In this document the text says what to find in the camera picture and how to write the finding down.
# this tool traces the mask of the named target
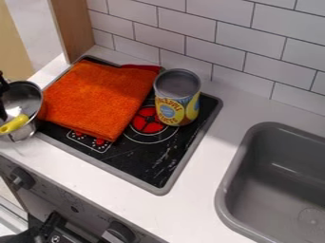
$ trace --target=yellow can label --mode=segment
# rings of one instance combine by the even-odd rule
[[[197,118],[200,111],[200,92],[198,92],[193,99],[189,102],[189,104],[186,107],[186,117],[188,120],[193,121]]]
[[[156,96],[156,108],[159,119],[168,125],[178,125],[185,117],[185,108],[181,103]]]

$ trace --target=can lid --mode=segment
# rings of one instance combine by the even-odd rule
[[[183,99],[200,91],[201,80],[191,71],[170,69],[157,77],[154,88],[158,96]]]

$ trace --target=white countertop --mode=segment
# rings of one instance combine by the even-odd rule
[[[148,64],[101,47],[88,53],[117,64]],[[61,55],[30,80],[44,87],[66,68]],[[281,122],[325,137],[325,118],[211,82],[204,82],[202,91],[221,98],[223,109],[166,196],[150,194],[37,138],[2,142],[0,154],[167,242],[253,242],[228,229],[214,205],[217,188],[243,136],[254,124]],[[105,185],[104,193],[98,181]]]

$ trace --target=orange cloth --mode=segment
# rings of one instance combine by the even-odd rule
[[[159,70],[155,68],[118,68],[83,60],[44,92],[39,118],[115,141],[150,92]]]

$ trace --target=sink basin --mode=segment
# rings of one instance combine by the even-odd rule
[[[215,202],[225,225],[257,242],[324,243],[325,140],[279,123],[254,126]]]

